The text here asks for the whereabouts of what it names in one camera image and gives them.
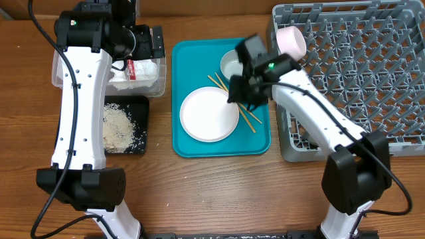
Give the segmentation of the wooden chopstick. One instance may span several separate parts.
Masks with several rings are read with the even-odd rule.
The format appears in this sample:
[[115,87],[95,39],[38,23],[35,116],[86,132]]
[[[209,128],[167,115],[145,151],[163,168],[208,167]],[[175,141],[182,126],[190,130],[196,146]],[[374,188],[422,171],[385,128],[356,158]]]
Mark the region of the wooden chopstick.
[[[216,81],[212,76],[210,76],[210,75],[208,75],[207,76],[208,77],[208,79],[210,79],[213,83],[215,83],[219,88],[221,88],[221,89],[223,89],[224,90],[224,88],[222,87],[222,85],[221,85],[221,83],[219,82],[219,80],[218,81]],[[254,118],[258,123],[262,123],[261,122],[261,120],[259,119],[259,118],[257,118],[251,111],[249,111],[248,109],[247,109],[247,107],[246,106],[244,106],[243,104],[241,104],[241,106],[242,106],[242,109],[247,113],[247,114],[249,114],[252,118]]]
[[[224,90],[226,90],[228,92],[228,94],[230,95],[228,88],[226,87],[226,84],[221,80],[220,76],[215,72],[216,77],[218,78],[219,82],[221,83],[222,87],[224,88]],[[251,124],[250,120],[246,117],[246,114],[244,113],[244,110],[242,109],[242,106],[240,103],[238,104],[238,109],[239,112],[241,113],[242,117],[244,118],[245,122],[248,124],[248,126],[250,127],[250,129],[252,130],[253,133],[256,133],[256,130],[254,129],[253,125]]]

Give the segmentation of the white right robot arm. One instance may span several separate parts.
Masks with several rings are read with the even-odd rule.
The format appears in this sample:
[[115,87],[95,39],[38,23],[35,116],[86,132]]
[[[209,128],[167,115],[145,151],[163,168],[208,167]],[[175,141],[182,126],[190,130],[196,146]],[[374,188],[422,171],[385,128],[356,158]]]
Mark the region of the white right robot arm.
[[378,238],[358,230],[360,215],[392,185],[388,140],[380,131],[367,133],[345,117],[310,81],[288,54],[268,54],[252,35],[235,47],[243,65],[230,79],[229,102],[257,108],[268,100],[291,113],[326,159],[321,186],[330,203],[314,238]]

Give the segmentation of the grey-green bowl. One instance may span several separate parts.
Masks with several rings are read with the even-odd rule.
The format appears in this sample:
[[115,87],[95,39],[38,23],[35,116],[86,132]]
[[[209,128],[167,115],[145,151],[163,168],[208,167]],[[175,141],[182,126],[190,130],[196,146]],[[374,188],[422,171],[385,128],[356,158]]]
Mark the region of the grey-green bowl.
[[222,75],[229,81],[232,76],[242,76],[243,64],[239,62],[235,50],[228,51],[220,61]]

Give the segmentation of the white round plate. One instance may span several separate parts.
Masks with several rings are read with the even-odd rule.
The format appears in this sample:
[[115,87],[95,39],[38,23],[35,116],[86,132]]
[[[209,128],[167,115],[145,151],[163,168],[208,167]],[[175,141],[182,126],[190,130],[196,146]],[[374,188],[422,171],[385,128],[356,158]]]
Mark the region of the white round plate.
[[239,111],[228,103],[228,92],[217,87],[192,91],[181,104],[179,119],[193,139],[212,143],[228,137],[238,125]]

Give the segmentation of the pile of rice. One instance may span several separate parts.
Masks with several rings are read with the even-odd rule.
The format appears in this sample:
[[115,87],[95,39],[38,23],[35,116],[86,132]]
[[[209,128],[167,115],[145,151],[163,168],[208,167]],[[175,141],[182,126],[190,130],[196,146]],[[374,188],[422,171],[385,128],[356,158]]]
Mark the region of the pile of rice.
[[129,106],[106,104],[103,118],[103,144],[106,153],[141,153],[145,149],[144,134],[129,112]]

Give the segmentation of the white napkin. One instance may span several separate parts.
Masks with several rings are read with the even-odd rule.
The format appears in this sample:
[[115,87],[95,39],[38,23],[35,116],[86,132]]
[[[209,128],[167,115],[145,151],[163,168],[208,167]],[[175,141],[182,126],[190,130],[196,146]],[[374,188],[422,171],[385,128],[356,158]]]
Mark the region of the white napkin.
[[127,70],[118,70],[112,68],[112,78],[109,83],[118,90],[130,90],[134,88],[150,87],[158,79],[157,64],[150,60],[136,60],[134,61],[136,80],[130,80]]

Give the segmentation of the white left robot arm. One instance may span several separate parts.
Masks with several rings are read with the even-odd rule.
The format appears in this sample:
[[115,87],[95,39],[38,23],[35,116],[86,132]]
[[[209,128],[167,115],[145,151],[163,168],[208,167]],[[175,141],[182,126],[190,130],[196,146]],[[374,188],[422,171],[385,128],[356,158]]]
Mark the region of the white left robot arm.
[[137,25],[135,1],[81,1],[64,11],[49,38],[62,79],[62,101],[50,166],[36,183],[58,200],[93,219],[107,238],[145,238],[124,201],[126,174],[109,168],[103,145],[106,86],[117,60],[165,56],[161,27]]

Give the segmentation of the red snack wrapper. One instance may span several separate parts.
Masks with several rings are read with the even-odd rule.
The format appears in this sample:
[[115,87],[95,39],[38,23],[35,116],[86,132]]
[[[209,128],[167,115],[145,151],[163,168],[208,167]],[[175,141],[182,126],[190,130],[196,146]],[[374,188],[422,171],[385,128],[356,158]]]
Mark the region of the red snack wrapper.
[[127,75],[129,76],[130,80],[136,80],[136,76],[135,76],[135,66],[133,63],[133,60],[128,59],[127,60]]

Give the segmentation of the pink bowl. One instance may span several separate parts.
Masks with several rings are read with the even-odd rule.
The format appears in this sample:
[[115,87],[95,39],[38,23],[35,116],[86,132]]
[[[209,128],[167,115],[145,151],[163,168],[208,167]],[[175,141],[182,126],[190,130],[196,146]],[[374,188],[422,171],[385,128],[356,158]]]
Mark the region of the pink bowl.
[[288,54],[299,61],[307,51],[306,43],[301,31],[294,26],[278,29],[276,40],[280,54]]

